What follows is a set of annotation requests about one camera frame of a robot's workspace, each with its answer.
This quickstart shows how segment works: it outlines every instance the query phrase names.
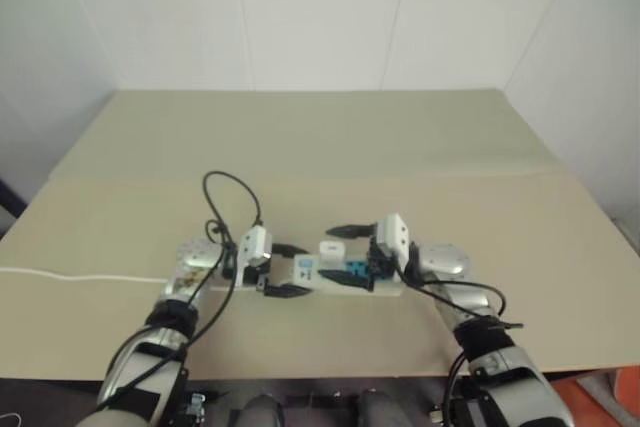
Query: black wire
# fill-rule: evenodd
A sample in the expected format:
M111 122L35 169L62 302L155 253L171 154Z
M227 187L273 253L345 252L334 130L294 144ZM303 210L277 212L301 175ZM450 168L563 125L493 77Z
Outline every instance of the black wire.
M169 362L171 362L172 360L184 354L189 347L195 344L204 334L206 334L207 331L213 326L213 324L215 324L218 318L222 315L222 312L224 312L227 305L229 304L229 301L231 300L231 296L233 295L233 292L235 290L237 275L238 275L238 261L236 256L233 255L233 278L231 279L229 290L227 291L227 294L225 295L225 298L222 301L222 304L220 304L220 307L218 307L218 310L216 311L215 315L188 342L185 342L180 346L179 349L174 350L169 355L167 355L162 360L160 360L157 364L155 364L153 367L151 367L147 371L137 376L135 379L131 380L130 382L128 382L127 384L119 388L115 394L105 399L100 404L98 404L93 411L98 412L100 410L104 410L110 407L111 405L113 405L115 402L123 398L125 395L129 394L135 388L135 386L138 385L140 382L145 381L146 379L151 377L153 374L155 374L158 370L160 370L162 367L167 365Z
M193 301L196 298L196 296L198 295L198 293L202 290L202 288L205 286L205 284L207 282L209 282L209 279L211 279L211 277L213 276L214 272L218 269L218 266L220 265L220 262L222 262L222 259L223 258L226 259L226 257L227 257L227 249L225 249L223 247L222 250L220 251L220 255L218 256L218 260L216 260L216 263L213 264L213 267L211 267L209 269L209 272L207 272L207 275L204 276L204 278L200 281L198 286L195 288L195 290L191 294L191 297L189 297L189 301L187 302L187 304L193 303Z
M220 236L219 240L214 239L213 236L212 236L212 233L213 234L220 234L220 228L218 227L218 221L213 220L213 219L207 220L205 222L205 224L204 224L204 232L205 232L205 234L207 234L207 239L209 239L212 244L222 244L222 243L224 243L222 241L222 236Z
M111 372L111 369L113 369L113 364L116 363L116 359L120 356L122 351L125 349L127 345L129 345L130 342L132 342L137 337L140 337L141 335L151 332L152 330L161 329L161 328L162 326L159 326L159 325L147 325L146 327L143 327L142 329L134 332L129 337L127 337L126 340L122 342L122 344L120 344L120 347L118 347L118 350L116 350L116 353L113 354L113 357L111 357L111 360L109 361L109 367L107 367L107 374Z
M502 293L502 291L492 285L480 284L478 282L467 282L466 280L427 280L422 282L422 285L464 285L467 287L489 290L500 297L500 309L498 310L498 316L501 316L507 309L507 297Z
M258 200L258 197L256 197L256 194L253 192L253 190L251 190L251 187L249 187L243 180L239 179L235 175L229 174L227 172L223 172L221 170L212 170L210 172L207 172L206 174L204 174L204 177L202 178L202 191L204 192L204 198L207 200L207 203L209 204L209 207L211 208L213 215L216 217L215 220L207 221L207 224L217 223L219 229L226 229L226 225L224 224L224 222L222 222L222 216L220 215L220 212L218 212L218 209L216 209L216 206L213 204L213 200L211 200L211 195L209 194L209 189L207 187L207 183L209 179L214 175L220 175L222 177L227 177L231 180L235 180L238 184L244 187L244 189L249 193L249 195L253 199L253 203L256 206L256 218L253 221L253 225L262 225L262 208L260 207L260 201Z
M456 385L456 377L464 364L464 352L456 357L451 364L449 375L447 376L447 384L444 388L444 398L442 401L442 425L443 427L451 427L451 397L453 396L453 387Z
M478 314L477 312L474 312L473 310L469 310L465 307L462 307L461 305L456 304L455 302L451 302L449 299L447 299L446 297L442 297L441 295L435 294L433 292L429 292L428 290L425 290L423 288L421 288L418 285L415 285L413 283L411 283L409 281L409 279L407 279L407 277L402 273L402 270L400 270L400 266L398 265L398 262L394 262L394 266L396 269L396 272L398 273L398 275L400 276L400 279L405 283L405 285L407 287L409 287L410 289L415 290L416 292L420 292L423 295L429 296L434 298L435 300L437 300L438 302L442 302L443 304L448 305L449 307L453 307L454 309L459 310L460 312L464 312L465 314L471 315L472 317L487 317L485 315L482 314ZM522 324L518 324L518 323L509 323L509 322L503 322L502 320L496 319L496 325L499 325L501 327L504 327L505 329L515 329L515 328L520 328L522 327Z
M207 233L207 237L210 240L212 240L209 232L209 226L211 224L215 224L217 226L217 229L219 230L222 244L224 247L223 247L223 251L220 253L220 257L218 258L218 261L216 262L217 265L219 265L220 260L225 255L231 256L231 259L233 262L233 278L231 279L229 290L227 291L227 294L225 295L222 303L220 304L220 307L218 307L218 310L213 315L213 317L211 317L211 319L193 337L191 337L191 339L188 342L185 342L177 350L174 350L173 352L171 352L169 355L164 357L153 367L149 368L148 370L138 375L136 378L134 378L124 386L120 387L115 394L111 395L109 398L105 399L103 402L98 404L96 408L93 410L94 412L98 412L100 410L104 410L110 407L115 402L117 402L118 400L122 399L124 396L129 394L135 388L135 386L138 385L140 382L143 382L149 377L151 377L153 374L155 374L158 370L160 370L162 367L167 365L172 360L175 360L178 357L182 356L189 347L195 344L204 334L207 333L207 331L213 326L213 324L215 324L216 321L220 318L220 316L226 309L227 305L229 304L229 301L231 300L233 292L235 291L236 278L238 276L238 259L236 255L235 243L233 241L231 233L229 232L227 224L222 219L220 212L218 211L215 204L213 203L213 200L211 199L211 196L207 189L207 181L213 175L221 175L223 177L228 177L232 180L235 180L237 183L239 183L241 186L243 186L247 190L247 192L251 195L256 206L256 218L253 225L262 225L262 210L260 208L260 202L258 201L258 198L256 197L253 190L251 190L251 188L246 183L244 183L238 177L222 171L211 171L211 172L207 172L204 175L204 177L202 178L202 190L204 192L205 199L209 204L209 207L211 208L213 215L215 216L215 219L210 219L205 223L205 231ZM204 282L201 282L200 285L198 285L197 289L200 289L203 285L204 285Z

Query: beige table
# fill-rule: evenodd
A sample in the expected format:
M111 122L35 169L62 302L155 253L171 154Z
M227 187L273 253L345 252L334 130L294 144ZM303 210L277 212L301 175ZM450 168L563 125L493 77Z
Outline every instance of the beige table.
M164 277L210 217L201 175L259 195L277 240L398 211L453 242L546 371L640 362L640 262L582 186L496 91L122 92L0 244L0 267ZM212 191L236 234L253 211ZM366 249L354 244L354 249ZM0 273L0 376L100 379L160 286ZM213 310L219 295L212 295ZM189 358L192 378L442 375L458 349L433 302L239 292Z

